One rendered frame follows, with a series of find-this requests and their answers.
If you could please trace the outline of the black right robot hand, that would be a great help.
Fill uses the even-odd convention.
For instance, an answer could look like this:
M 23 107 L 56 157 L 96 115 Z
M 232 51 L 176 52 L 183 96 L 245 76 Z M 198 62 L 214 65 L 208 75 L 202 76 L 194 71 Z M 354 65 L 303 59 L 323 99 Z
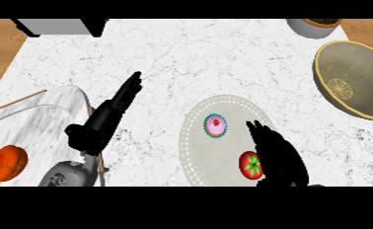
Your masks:
M 283 135 L 258 120 L 248 121 L 247 126 L 264 172 L 264 179 L 257 186 L 261 188 L 304 188 L 310 184 L 310 175 L 295 146 Z

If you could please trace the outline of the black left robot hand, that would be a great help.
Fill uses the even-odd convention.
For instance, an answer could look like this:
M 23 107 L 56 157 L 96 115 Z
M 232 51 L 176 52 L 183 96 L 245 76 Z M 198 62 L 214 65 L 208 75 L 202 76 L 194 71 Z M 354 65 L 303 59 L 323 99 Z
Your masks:
M 123 84 L 114 98 L 93 111 L 84 124 L 65 128 L 68 146 L 92 156 L 105 149 L 135 98 L 142 90 L 142 72 L 138 71 Z

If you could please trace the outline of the red tomato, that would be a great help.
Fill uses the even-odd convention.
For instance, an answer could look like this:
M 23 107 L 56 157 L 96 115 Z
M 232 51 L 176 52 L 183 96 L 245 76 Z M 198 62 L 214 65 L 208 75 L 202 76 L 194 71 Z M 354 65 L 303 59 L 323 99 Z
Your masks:
M 239 158 L 239 170 L 242 175 L 253 181 L 260 180 L 263 172 L 263 164 L 260 156 L 254 151 L 247 151 Z

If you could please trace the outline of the beige round placemat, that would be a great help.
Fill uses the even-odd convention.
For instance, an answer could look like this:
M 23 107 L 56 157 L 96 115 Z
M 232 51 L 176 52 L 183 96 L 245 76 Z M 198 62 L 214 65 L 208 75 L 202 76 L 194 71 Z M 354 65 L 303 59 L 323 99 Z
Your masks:
M 227 131 L 220 138 L 211 138 L 204 131 L 210 114 L 222 114 L 227 121 Z M 192 108 L 180 134 L 180 159 L 194 186 L 257 186 L 258 181 L 250 180 L 239 170 L 241 155 L 257 151 L 247 126 L 254 120 L 275 129 L 260 107 L 233 95 L 213 96 Z

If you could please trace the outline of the olive bowl with yellow rim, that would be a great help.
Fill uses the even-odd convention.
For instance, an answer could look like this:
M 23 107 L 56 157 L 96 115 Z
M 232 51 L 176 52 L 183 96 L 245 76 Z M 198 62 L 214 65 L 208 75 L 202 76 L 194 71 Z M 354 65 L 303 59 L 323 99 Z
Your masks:
M 373 47 L 350 41 L 326 43 L 314 54 L 313 80 L 331 104 L 373 120 Z

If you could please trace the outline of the white marble cutting board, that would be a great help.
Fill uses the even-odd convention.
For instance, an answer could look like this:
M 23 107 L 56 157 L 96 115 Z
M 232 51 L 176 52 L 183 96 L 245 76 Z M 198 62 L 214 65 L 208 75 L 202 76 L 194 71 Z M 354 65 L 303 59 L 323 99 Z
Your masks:
M 0 187 L 36 187 L 59 162 L 84 163 L 80 152 L 68 147 L 64 130 L 71 123 L 84 124 L 92 113 L 87 96 L 76 86 L 36 93 L 0 107 L 0 149 L 17 145 L 28 154 L 23 173 L 0 182 Z

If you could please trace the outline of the pink frosted cupcake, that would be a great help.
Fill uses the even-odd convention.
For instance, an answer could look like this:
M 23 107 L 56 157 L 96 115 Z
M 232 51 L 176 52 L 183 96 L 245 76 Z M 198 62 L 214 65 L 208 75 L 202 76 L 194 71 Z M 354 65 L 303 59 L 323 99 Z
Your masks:
M 227 131 L 227 121 L 222 114 L 210 114 L 204 119 L 204 131 L 211 138 L 220 138 Z

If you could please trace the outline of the orange persimmon fruit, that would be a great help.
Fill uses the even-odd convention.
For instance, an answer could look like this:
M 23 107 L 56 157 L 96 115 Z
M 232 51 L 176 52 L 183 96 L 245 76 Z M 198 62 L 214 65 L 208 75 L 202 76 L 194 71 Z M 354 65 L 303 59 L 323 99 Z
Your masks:
M 28 153 L 23 147 L 8 145 L 0 149 L 0 182 L 11 181 L 24 171 Z

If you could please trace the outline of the grey and black appliance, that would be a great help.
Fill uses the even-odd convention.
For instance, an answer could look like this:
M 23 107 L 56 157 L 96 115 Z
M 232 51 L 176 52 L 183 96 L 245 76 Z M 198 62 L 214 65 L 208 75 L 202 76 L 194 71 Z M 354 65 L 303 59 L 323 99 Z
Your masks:
M 31 38 L 42 35 L 92 35 L 99 38 L 108 19 L 14 19 L 12 22 Z

